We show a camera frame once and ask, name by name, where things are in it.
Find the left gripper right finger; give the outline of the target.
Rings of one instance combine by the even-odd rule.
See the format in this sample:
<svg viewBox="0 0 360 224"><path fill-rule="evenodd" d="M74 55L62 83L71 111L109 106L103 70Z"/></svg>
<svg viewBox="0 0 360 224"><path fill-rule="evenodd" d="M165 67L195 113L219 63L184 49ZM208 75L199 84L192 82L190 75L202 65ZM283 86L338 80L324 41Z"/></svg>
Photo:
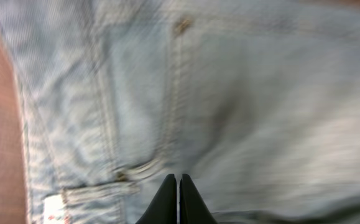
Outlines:
<svg viewBox="0 0 360 224"><path fill-rule="evenodd" d="M183 174L180 181L179 204L181 224L218 224L188 174Z"/></svg>

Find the light blue denim shorts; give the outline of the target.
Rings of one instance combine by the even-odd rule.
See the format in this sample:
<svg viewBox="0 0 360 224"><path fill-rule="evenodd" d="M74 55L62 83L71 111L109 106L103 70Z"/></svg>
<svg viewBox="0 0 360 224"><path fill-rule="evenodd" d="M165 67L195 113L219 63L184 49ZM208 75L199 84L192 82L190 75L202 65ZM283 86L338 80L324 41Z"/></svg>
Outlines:
<svg viewBox="0 0 360 224"><path fill-rule="evenodd" d="M360 8L0 1L26 220L135 223L188 174L219 223L360 223Z"/></svg>

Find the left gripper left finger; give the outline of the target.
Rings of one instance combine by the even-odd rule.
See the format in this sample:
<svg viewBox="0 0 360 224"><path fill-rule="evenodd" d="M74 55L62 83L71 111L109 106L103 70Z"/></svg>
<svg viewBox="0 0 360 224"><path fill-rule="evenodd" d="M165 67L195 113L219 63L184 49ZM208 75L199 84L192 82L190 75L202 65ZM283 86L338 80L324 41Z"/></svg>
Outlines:
<svg viewBox="0 0 360 224"><path fill-rule="evenodd" d="M166 176L162 185L136 224L177 223L177 181L174 174Z"/></svg>

